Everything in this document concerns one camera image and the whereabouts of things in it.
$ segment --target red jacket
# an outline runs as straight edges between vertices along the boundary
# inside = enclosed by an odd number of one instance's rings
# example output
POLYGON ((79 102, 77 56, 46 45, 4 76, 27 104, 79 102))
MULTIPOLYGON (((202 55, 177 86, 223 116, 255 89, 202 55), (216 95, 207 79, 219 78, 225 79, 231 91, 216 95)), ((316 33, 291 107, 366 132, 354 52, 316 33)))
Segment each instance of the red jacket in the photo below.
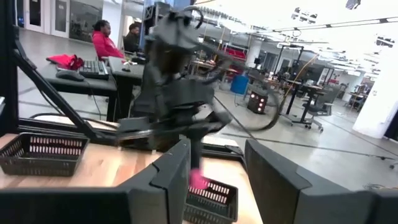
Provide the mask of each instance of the red jacket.
POLYGON ((118 50, 113 41, 100 31, 93 32, 93 44, 100 60, 102 57, 109 56, 124 58, 124 55, 118 50))

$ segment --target plastic basket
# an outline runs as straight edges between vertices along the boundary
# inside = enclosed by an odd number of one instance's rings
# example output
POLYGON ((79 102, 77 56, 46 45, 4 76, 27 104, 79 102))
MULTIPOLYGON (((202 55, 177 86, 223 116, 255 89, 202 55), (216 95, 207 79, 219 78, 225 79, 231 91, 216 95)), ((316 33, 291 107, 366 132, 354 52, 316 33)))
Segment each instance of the plastic basket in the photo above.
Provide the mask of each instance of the plastic basket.
POLYGON ((208 179, 208 187, 189 187, 184 220, 194 224, 231 224, 238 219, 238 189, 208 179))
POLYGON ((21 133, 0 151, 0 166, 9 175, 70 177, 88 145, 85 138, 21 133))

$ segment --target blue trash can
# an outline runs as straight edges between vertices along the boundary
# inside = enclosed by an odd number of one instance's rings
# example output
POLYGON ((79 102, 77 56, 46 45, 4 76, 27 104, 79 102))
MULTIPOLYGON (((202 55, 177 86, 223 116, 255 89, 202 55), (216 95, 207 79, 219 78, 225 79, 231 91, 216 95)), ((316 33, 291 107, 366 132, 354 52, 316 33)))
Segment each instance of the blue trash can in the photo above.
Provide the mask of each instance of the blue trash can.
POLYGON ((246 87, 249 83, 249 79, 243 75, 236 75, 232 79, 231 91, 237 94, 244 94, 246 87))

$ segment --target black desk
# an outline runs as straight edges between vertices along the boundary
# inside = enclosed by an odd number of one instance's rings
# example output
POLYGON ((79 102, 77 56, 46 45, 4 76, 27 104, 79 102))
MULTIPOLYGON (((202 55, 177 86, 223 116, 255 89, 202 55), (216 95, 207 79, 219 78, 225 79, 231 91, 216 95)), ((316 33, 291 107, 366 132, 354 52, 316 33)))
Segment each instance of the black desk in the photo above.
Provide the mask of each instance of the black desk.
POLYGON ((305 105, 305 108, 304 108, 303 114, 301 115, 301 118, 298 118, 298 117, 296 117, 294 115, 289 115, 289 113, 290 113, 290 109, 292 108, 294 98, 295 98, 295 96, 296 96, 296 94, 297 94, 297 92, 298 92, 298 90, 300 88, 301 83, 300 82, 293 82, 293 81, 290 81, 290 80, 288 80, 288 82, 291 83, 293 85, 293 88, 295 88, 295 89, 293 91, 292 98, 290 99, 289 106, 287 107, 286 114, 282 114, 282 116, 288 118, 292 122, 292 125, 294 123, 311 125, 311 122, 307 121, 305 119, 305 116, 307 115, 307 112, 308 112, 308 109, 309 109, 309 107, 311 105, 311 101, 312 101, 313 97, 315 95, 322 95, 322 93, 319 93, 319 91, 322 89, 322 87, 311 86, 311 85, 302 85, 301 86, 302 90, 304 92, 308 93, 308 101, 307 101, 307 104, 305 105))
POLYGON ((112 78, 108 81, 86 78, 83 82, 76 82, 57 78, 57 66, 48 64, 39 73, 59 92, 76 93, 84 95, 96 95, 109 97, 108 111, 106 113, 107 121, 115 121, 115 108, 117 89, 112 78))
POLYGON ((129 117, 132 88, 134 85, 141 85, 142 74, 144 73, 144 65, 130 65, 130 72, 123 71, 124 61, 123 58, 117 57, 109 57, 108 59, 119 93, 115 120, 129 117))

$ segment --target man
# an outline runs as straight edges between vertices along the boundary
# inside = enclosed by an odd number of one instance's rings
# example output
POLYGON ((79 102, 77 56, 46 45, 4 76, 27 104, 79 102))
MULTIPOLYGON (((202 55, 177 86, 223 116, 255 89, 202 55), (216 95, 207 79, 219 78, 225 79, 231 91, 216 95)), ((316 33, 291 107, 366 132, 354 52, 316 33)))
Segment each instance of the man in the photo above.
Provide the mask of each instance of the man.
POLYGON ((94 25, 93 44, 100 60, 109 56, 124 58, 124 55, 109 38, 110 34, 111 26, 108 21, 100 20, 94 25))
POLYGON ((123 41, 125 51, 135 53, 139 50, 139 24, 129 26, 129 33, 123 41))

